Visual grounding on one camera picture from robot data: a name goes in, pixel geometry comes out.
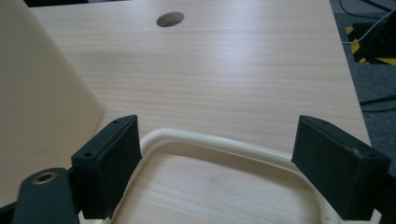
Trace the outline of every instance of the cable hole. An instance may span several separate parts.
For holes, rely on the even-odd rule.
[[[169,12],[163,14],[157,20],[157,25],[161,27],[171,27],[178,25],[184,20],[184,14],[181,12]]]

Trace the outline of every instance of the desk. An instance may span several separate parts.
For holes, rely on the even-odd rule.
[[[106,106],[102,127],[136,114],[141,136],[178,128],[291,153],[298,117],[309,115],[369,143],[327,0],[136,0],[32,10]],[[185,15],[182,23],[157,26],[173,11]],[[295,177],[178,147],[148,162],[118,223],[318,222],[312,193]]]

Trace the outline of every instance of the white cable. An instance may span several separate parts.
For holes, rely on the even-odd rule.
[[[361,38],[359,38],[358,40],[354,40],[352,42],[347,42],[347,41],[343,41],[343,44],[355,44],[358,43],[360,41],[363,40],[364,37],[366,37],[368,34],[370,34],[370,32],[382,21],[384,20],[386,17],[390,16],[390,14],[392,14],[394,11],[396,11],[396,8],[393,9],[391,12],[387,13],[387,15],[383,16],[381,19],[379,19],[376,23],[374,23],[374,25],[372,25],[372,27],[370,27],[370,29],[364,33],[364,35],[361,36]]]
[[[158,129],[147,134],[140,141],[140,150],[143,160],[139,162],[138,167],[134,170],[133,176],[131,176],[127,188],[129,188],[133,182],[140,168],[143,166],[144,161],[146,161],[153,152],[155,152],[157,149],[160,149],[161,146],[169,142],[179,142],[191,146],[205,147],[224,153],[234,154],[236,156],[248,158],[254,161],[261,161],[287,172],[293,173],[305,181],[305,183],[307,183],[307,185],[315,192],[320,207],[321,223],[341,223],[341,218],[327,203],[323,196],[321,196],[321,194],[311,185],[311,183],[298,170],[298,168],[293,163],[291,163],[291,155],[289,153],[204,133],[194,133],[177,129]],[[95,224],[101,223],[109,224],[111,223],[111,220],[106,219],[104,221],[100,220],[95,222]]]

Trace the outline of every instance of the black plastic bracket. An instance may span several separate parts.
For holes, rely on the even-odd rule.
[[[300,116],[291,159],[344,220],[394,221],[390,158],[322,119]]]
[[[113,120],[72,156],[85,218],[112,218],[141,159],[137,116]]]
[[[112,218],[142,159],[137,116],[110,122],[72,156],[72,168],[52,168],[21,183],[18,200],[0,209],[0,224],[78,223]]]

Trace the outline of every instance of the light wood grain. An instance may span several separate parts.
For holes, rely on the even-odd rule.
[[[184,21],[157,26],[156,20],[172,11],[182,12]],[[162,127],[178,128],[291,153],[298,117],[304,114],[326,119],[369,143],[327,0],[139,0],[33,12],[106,106],[102,126],[137,114],[141,136]],[[128,194],[130,212],[120,213],[120,223],[291,220],[286,215],[254,219],[267,212],[237,218],[233,212],[240,208],[234,206],[240,204],[231,203],[217,214],[214,195],[244,188],[223,176],[235,176],[248,191],[272,180],[256,179],[250,170],[258,169],[255,163],[245,163],[239,172],[222,165],[230,158],[203,153],[200,160],[156,155]],[[202,181],[199,189],[194,176]],[[195,190],[208,194],[195,195]],[[233,202],[243,196],[224,197]],[[307,196],[295,211],[303,208],[308,215],[295,219],[294,210],[287,212],[296,223],[318,220],[311,214],[317,210],[305,209],[305,200],[315,204]],[[259,206],[254,202],[247,200],[242,207]],[[195,204],[196,213],[190,206],[184,210],[186,204]]]

